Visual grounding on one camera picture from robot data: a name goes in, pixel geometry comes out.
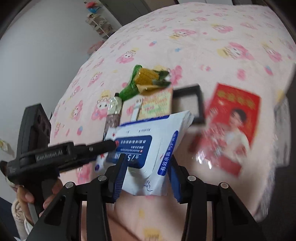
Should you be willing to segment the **person left hand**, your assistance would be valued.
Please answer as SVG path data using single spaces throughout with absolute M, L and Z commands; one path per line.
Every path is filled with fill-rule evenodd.
M 58 194 L 58 192 L 63 188 L 63 183 L 60 179 L 57 179 L 55 182 L 53 188 L 52 188 L 52 195 L 50 195 L 45 202 L 43 203 L 43 208 L 46 209 L 49 204 L 52 202 L 52 200 L 55 198 L 55 196 Z M 30 221 L 33 222 L 32 216 L 30 214 L 30 210 L 28 207 L 28 204 L 34 203 L 34 197 L 33 195 L 25 189 L 23 186 L 18 186 L 17 188 L 17 198 L 20 203 L 21 209 L 24 212 L 25 217 Z

